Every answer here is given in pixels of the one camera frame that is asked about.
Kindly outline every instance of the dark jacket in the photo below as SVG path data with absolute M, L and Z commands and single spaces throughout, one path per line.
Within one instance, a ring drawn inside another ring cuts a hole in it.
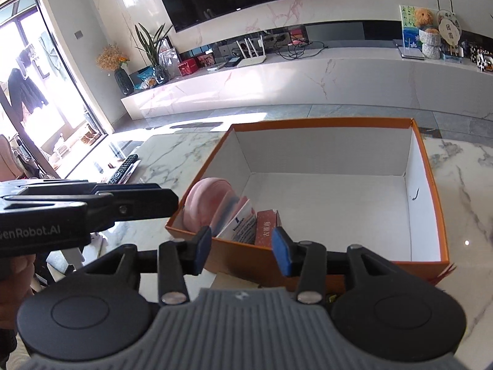
M 19 121 L 24 119 L 22 103 L 32 114 L 36 107 L 48 105 L 46 97 L 41 93 L 35 83 L 28 77 L 24 79 L 21 70 L 14 68 L 8 77 L 8 93 L 10 95 L 10 105 L 19 117 Z

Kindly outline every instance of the white marble tv stand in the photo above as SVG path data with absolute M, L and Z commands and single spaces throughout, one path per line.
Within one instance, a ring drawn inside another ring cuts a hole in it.
M 132 119 L 276 104 L 380 105 L 493 119 L 492 76 L 467 59 L 404 60 L 396 49 L 344 47 L 301 60 L 274 54 L 255 66 L 201 69 L 122 102 Z

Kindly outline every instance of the pink chair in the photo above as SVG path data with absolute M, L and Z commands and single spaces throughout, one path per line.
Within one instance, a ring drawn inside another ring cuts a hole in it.
M 19 168 L 14 159 L 10 143 L 0 134 L 0 182 L 16 179 L 23 173 L 24 169 Z

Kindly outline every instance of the glass vase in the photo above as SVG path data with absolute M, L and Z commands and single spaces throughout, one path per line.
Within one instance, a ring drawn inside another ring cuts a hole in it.
M 125 96 L 131 95 L 134 92 L 134 84 L 122 67 L 115 70 L 115 80 Z
M 158 85 L 162 85 L 163 83 L 169 81 L 169 75 L 166 71 L 166 68 L 164 68 L 162 65 L 155 66 L 153 70 L 154 77 L 156 78 L 156 82 L 158 83 Z

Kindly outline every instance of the remote control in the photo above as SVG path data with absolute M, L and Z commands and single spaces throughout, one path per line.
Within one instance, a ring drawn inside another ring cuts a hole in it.
M 128 156 L 125 161 L 121 164 L 121 166 L 118 167 L 118 169 L 115 171 L 115 173 L 112 175 L 112 177 L 109 179 L 108 183 L 109 184 L 117 184 L 118 181 L 125 175 L 129 167 L 135 163 L 139 159 L 139 156 L 137 154 L 131 154 Z

